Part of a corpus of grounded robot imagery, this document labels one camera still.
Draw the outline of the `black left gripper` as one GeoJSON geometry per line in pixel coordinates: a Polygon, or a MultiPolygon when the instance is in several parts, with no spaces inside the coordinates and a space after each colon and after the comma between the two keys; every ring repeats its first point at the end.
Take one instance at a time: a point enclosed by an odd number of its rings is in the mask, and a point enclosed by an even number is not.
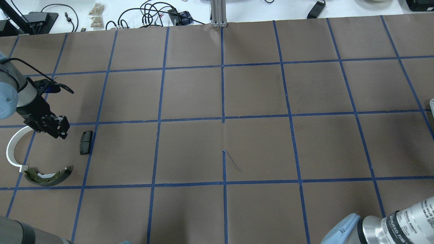
{"type": "Polygon", "coordinates": [[[16,108],[24,123],[34,131],[51,133],[51,137],[66,139],[70,124],[66,116],[55,116],[44,98],[35,98],[27,105],[16,108]]]}

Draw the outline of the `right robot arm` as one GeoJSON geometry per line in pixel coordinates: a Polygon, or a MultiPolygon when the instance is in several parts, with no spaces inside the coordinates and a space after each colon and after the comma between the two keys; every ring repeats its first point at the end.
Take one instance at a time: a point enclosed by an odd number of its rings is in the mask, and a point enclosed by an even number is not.
{"type": "Polygon", "coordinates": [[[432,244],[434,198],[420,201],[381,219],[352,213],[322,239],[322,244],[432,244]]]}

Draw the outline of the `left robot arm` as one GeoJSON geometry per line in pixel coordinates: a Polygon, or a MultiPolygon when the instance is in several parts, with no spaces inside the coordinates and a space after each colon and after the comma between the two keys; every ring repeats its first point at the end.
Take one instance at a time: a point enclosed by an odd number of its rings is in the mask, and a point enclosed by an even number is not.
{"type": "Polygon", "coordinates": [[[56,116],[48,102],[42,97],[44,93],[59,93],[61,89],[73,94],[67,85],[49,78],[27,62],[19,58],[8,58],[1,53],[0,58],[0,106],[1,119],[12,114],[19,114],[24,124],[38,133],[47,133],[53,138],[65,139],[70,124],[66,116],[56,116]],[[34,81],[24,76],[12,63],[19,61],[37,71],[44,79],[34,81]]]}

